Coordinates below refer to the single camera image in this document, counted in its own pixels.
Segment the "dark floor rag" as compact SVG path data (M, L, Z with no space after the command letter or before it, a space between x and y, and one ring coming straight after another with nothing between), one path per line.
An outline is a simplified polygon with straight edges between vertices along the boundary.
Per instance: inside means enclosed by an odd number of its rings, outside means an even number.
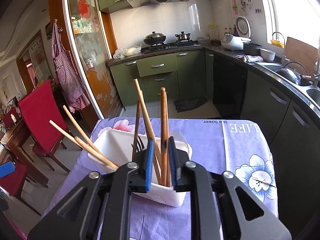
M204 97L175 100L174 105L177 113L192 111L204 105L207 99Z

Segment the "orange chopstick red end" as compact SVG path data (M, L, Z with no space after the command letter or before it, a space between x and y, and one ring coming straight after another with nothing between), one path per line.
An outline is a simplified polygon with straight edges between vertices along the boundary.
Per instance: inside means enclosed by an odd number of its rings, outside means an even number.
M157 182L159 183L159 185L161 185L161 182L162 182L161 166L159 165L159 162L161 161L161 152L159 150L159 146L158 146L157 141L156 141L155 133L154 133L153 127L151 125L151 121L150 121L150 118L149 118L148 110L147 110L145 102L144 102L143 93L142 93L142 90L140 89L139 82L138 82L137 79L134 79L133 81L134 81L134 84L135 84L135 88L136 88L136 92L137 92L140 108L142 110L142 115L143 115L143 119L144 119L145 130L146 130L146 135L150 139L154 140L153 166L154 166L154 169L155 169Z

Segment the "black fork in holder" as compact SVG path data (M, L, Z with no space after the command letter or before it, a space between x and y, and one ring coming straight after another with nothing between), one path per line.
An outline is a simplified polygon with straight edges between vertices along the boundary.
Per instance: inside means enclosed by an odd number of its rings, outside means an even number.
M138 135L137 137L137 143L136 146L134 146L134 144L131 144L132 146L132 156L134 157L136 152L140 152L143 151L145 149L144 143L141 139L141 137Z

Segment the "glass sliding door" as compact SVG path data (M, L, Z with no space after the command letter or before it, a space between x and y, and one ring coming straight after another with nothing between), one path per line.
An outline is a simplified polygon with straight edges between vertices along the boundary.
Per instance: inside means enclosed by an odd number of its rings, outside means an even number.
M119 116L123 105L111 71L111 58L98 0L62 0L66 32L85 94L99 119Z

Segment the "dark brown wooden chopstick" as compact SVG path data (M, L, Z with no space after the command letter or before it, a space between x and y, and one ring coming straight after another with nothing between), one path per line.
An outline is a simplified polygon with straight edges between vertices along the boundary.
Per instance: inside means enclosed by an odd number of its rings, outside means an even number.
M161 184L167 186L167 141L168 141L168 109L167 93L164 87L160 88L161 97Z

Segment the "crumpled dish cloth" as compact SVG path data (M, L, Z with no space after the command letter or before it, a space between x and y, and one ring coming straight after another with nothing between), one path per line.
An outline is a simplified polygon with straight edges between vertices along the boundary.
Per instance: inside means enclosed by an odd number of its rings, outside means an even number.
M247 62L247 63L256 63L256 62L264 61L261 56L252 56L252 55L236 55L235 58L241 60L242 62Z

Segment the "white bowl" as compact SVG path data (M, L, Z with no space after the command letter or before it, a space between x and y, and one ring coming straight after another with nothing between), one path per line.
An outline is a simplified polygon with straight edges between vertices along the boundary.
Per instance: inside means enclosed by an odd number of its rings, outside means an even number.
M274 51L261 48L260 55L265 62L273 62L275 59L276 53Z

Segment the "stainless double sink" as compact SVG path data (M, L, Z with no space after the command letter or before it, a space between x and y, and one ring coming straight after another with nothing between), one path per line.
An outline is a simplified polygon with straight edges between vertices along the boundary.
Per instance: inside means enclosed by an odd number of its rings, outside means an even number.
M303 65L299 62L289 62L285 66L281 66L279 63L262 62L258 62L256 65L276 73L282 80L295 86L319 110L319 64L317 64L316 74L312 75L303 75L290 68L291 65L300 65L302 67Z

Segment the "black wok with lid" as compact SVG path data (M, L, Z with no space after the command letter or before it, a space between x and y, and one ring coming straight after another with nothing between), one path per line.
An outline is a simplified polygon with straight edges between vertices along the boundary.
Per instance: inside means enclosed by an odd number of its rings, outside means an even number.
M151 34L146 35L143 41L145 44L153 46L157 44L163 44L165 40L166 36L163 33L156 33L153 31Z

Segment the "steel pot with lid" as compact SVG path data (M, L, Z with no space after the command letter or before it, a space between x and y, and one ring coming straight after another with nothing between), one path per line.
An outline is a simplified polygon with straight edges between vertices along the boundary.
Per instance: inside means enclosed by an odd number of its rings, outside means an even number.
M181 31L180 34L175 34L175 37L177 38L178 42L183 42L183 41L190 41L190 33L185 33L184 31Z

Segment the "black gas stove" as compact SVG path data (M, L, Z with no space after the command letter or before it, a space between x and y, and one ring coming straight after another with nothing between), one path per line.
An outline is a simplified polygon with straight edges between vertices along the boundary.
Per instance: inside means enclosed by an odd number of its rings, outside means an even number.
M200 47L201 45L198 44L196 41L189 40L189 41L176 41L174 43L159 43L150 45L148 48L143 48L142 53L153 53L157 51L164 51L164 50L170 50L170 49L177 49L177 48L195 48Z

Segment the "light chopstick in holder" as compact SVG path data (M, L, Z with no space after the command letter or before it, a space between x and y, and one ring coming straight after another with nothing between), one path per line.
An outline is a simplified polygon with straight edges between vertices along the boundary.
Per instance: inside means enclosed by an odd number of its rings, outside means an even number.
M96 159L98 159L100 162L104 163L105 165L117 169L118 166L111 161L109 161L107 158L105 158L103 155L100 155L97 151L95 151L91 146L88 144L84 143L79 137L75 137L75 141L84 149L86 150L89 154L94 156Z
M117 169L118 166L111 161L109 161L107 158L105 158L101 153L94 150L91 146L84 143L79 137L72 137L70 134L68 134L66 131L64 131L61 127L59 127L55 122L52 120L49 120L49 123L55 127L60 133L62 133L65 137L67 137L70 141L78 145L83 150L86 150L90 155L98 159L100 162L104 163L105 165Z

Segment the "light bamboo chopstick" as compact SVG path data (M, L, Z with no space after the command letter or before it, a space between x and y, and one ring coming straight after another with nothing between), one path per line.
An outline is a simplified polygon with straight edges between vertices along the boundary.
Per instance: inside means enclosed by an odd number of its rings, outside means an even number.
M89 144L89 146L91 146L91 148L93 148L95 151L97 151L100 155L102 155L102 153L98 150L98 148L93 144L93 142L91 142L91 140L89 139L89 137L87 136L87 134L84 132L84 130L80 127L80 125L76 122L76 120L73 118L73 116L71 115L70 111L68 110L68 108L63 105L63 109L65 110L66 114L68 115L68 117L70 118L71 122L73 123L73 125L76 127L76 129L79 131L79 133L82 135L82 137L87 141L87 143Z

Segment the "white plastic utensil holder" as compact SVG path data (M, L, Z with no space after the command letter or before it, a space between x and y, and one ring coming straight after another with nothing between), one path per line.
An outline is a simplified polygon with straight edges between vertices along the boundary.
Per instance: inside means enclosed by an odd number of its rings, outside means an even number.
M131 181L136 195L152 200L154 202L165 204L172 207L180 207L185 199L185 192L176 192L172 186L167 187L159 185L157 182L155 169L152 169L152 181L150 191L145 189L145 162L148 146L146 135L139 135L144 143L145 149L138 152L138 156L132 159L132 146L134 134L116 129L105 130L98 136L94 145L112 163L123 166L134 162L138 165L137 177Z

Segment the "green lower kitchen cabinets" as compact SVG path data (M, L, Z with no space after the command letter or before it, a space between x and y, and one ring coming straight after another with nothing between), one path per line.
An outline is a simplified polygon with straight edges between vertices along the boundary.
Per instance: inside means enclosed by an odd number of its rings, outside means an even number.
M170 99L206 96L217 85L226 119L255 122L273 155L280 220L298 235L319 208L319 89L294 85L270 63L252 64L221 49L175 50L110 60L124 106L136 103L133 80L148 101L165 86Z

